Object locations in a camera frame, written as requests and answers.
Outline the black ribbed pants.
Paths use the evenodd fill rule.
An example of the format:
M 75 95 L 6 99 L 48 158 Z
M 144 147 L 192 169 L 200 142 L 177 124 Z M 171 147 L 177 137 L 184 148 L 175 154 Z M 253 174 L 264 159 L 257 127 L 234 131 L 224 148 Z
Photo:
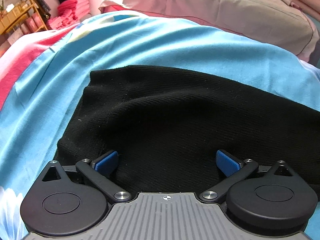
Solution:
M 111 180 L 129 191 L 197 192 L 217 184 L 217 150 L 261 165 L 287 162 L 319 191 L 319 112 L 263 90 L 191 70 L 93 71 L 57 143 L 72 165 L 119 154 Z

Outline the blue floral bed sheet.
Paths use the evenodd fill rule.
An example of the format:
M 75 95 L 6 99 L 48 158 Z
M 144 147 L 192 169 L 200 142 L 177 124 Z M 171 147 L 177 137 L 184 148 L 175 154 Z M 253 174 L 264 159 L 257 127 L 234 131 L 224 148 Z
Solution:
M 132 64 L 225 77 L 319 109 L 319 70 L 279 47 L 182 18 L 118 11 L 26 35 L 1 57 L 1 239 L 56 151 L 89 74 Z

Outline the pink folded towel stack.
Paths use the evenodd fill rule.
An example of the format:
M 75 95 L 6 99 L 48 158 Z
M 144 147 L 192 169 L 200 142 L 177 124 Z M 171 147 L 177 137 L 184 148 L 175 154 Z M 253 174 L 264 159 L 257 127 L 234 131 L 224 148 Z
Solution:
M 89 0 L 66 0 L 57 7 L 57 16 L 47 21 L 47 27 L 59 30 L 74 25 L 90 14 Z

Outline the pink beige pillow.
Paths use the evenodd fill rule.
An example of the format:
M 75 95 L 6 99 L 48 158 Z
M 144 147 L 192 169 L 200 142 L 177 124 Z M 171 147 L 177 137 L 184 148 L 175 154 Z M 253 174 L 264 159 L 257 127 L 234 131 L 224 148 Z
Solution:
M 316 25 L 292 0 L 103 0 L 100 10 L 184 18 L 278 46 L 304 61 L 319 42 Z

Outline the wooden shelf rack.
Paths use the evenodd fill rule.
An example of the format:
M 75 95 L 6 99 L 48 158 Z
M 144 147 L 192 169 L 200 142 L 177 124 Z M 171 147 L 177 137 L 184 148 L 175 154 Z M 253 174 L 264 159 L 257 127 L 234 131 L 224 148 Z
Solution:
M 4 9 L 1 1 L 1 35 L 25 25 L 31 33 L 48 30 L 50 7 L 44 0 L 20 0 L 10 11 Z

